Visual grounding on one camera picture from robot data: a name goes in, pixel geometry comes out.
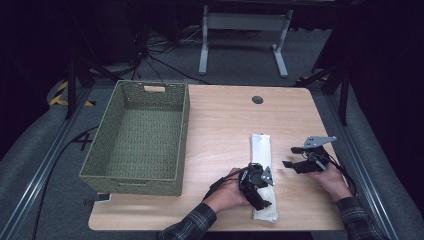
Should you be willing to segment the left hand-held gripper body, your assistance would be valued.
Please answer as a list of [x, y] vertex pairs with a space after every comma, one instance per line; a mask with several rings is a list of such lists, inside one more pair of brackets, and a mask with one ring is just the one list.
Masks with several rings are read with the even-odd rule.
[[263, 167], [259, 163], [250, 163], [239, 174], [239, 188], [247, 197], [257, 193], [259, 188], [274, 185], [274, 179], [269, 166]]

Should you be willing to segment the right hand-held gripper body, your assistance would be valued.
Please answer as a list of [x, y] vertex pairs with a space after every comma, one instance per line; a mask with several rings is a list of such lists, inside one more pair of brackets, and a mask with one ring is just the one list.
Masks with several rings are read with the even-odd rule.
[[305, 158], [305, 161], [296, 162], [294, 164], [295, 171], [300, 174], [326, 170], [327, 165], [332, 162], [332, 159], [323, 145], [335, 140], [335, 136], [308, 136], [304, 144], [300, 147], [303, 149], [301, 155]]

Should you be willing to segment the white bear-print cloth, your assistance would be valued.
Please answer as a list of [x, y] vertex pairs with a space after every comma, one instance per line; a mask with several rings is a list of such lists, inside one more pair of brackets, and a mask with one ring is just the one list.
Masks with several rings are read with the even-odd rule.
[[253, 219], [276, 224], [279, 215], [274, 189], [275, 183], [271, 171], [272, 157], [269, 135], [251, 135], [251, 162], [260, 164], [264, 170], [264, 176], [260, 177], [260, 179], [265, 181], [266, 186], [264, 188], [259, 188], [258, 193], [263, 200], [271, 203], [270, 206], [262, 210], [254, 210]]

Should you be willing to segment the green woven basket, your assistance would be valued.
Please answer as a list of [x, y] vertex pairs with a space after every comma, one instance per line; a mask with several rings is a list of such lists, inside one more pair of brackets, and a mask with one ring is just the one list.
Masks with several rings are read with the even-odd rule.
[[118, 81], [80, 178], [102, 193], [181, 195], [189, 112], [184, 83]]

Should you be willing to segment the person's right hand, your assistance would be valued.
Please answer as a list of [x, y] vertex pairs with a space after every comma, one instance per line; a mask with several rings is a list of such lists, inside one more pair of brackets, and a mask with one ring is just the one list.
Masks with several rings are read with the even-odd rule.
[[307, 173], [307, 176], [317, 181], [333, 201], [352, 197], [341, 172], [334, 165], [328, 165], [322, 172]]

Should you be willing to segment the person's left hand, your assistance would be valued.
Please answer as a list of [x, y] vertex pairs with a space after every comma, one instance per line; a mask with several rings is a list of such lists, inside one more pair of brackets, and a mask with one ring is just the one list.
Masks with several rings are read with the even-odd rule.
[[239, 168], [233, 168], [229, 172], [229, 178], [203, 200], [203, 203], [208, 205], [216, 214], [234, 207], [250, 205], [240, 192], [238, 171]]

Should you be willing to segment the black metal stand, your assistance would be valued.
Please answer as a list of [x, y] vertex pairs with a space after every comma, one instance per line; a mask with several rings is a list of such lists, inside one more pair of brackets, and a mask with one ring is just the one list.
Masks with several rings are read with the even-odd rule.
[[308, 85], [323, 79], [327, 78], [325, 83], [320, 88], [320, 91], [324, 95], [333, 95], [337, 89], [340, 89], [339, 93], [339, 102], [338, 102], [338, 116], [341, 120], [341, 123], [347, 125], [347, 102], [349, 94], [349, 76], [347, 69], [344, 66], [331, 66], [329, 68], [323, 69], [318, 73], [314, 73], [308, 77], [299, 78], [294, 84], [295, 87], [307, 87]]
[[93, 74], [90, 72], [91, 68], [113, 81], [121, 80], [121, 77], [97, 63], [81, 56], [72, 57], [68, 64], [66, 71], [67, 77], [65, 78], [68, 82], [68, 107], [66, 119], [70, 119], [77, 109], [77, 83], [80, 83], [83, 89], [91, 89], [95, 84]]

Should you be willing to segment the aluminium floor rail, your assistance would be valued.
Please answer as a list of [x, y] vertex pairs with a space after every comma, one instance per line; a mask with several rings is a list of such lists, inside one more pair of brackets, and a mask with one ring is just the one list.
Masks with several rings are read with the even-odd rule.
[[17, 231], [19, 230], [24, 219], [32, 208], [32, 205], [37, 199], [39, 192], [43, 188], [47, 176], [53, 168], [55, 159], [59, 156], [59, 152], [63, 149], [68, 132], [75, 122], [78, 113], [84, 107], [84, 104], [90, 96], [91, 91], [91, 88], [82, 88], [80, 90], [80, 95], [76, 98], [75, 105], [73, 107], [68, 107], [68, 109], [71, 111], [70, 117], [62, 122], [47, 153], [45, 154], [36, 172], [26, 186], [20, 201], [16, 205], [3, 230], [0, 232], [0, 240], [14, 239]]
[[337, 129], [341, 132], [341, 139], [345, 142], [348, 152], [352, 158], [352, 167], [357, 176], [362, 196], [367, 200], [377, 224], [384, 233], [391, 240], [399, 240], [383, 202], [381, 201], [380, 194], [378, 193], [371, 176], [367, 172], [366, 166], [360, 157], [350, 131], [340, 120], [337, 102], [331, 96], [326, 96], [325, 100], [333, 118], [335, 119]]

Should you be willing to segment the white metal desk frame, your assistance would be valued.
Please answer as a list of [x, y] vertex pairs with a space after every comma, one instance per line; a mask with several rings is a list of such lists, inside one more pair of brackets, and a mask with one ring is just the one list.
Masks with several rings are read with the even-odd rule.
[[202, 47], [198, 73], [205, 75], [208, 65], [208, 32], [210, 30], [252, 30], [252, 31], [274, 31], [279, 33], [279, 40], [272, 45], [272, 52], [282, 78], [288, 77], [282, 48], [292, 20], [293, 11], [288, 10], [282, 15], [247, 14], [247, 13], [214, 13], [209, 7], [203, 7], [202, 16]]

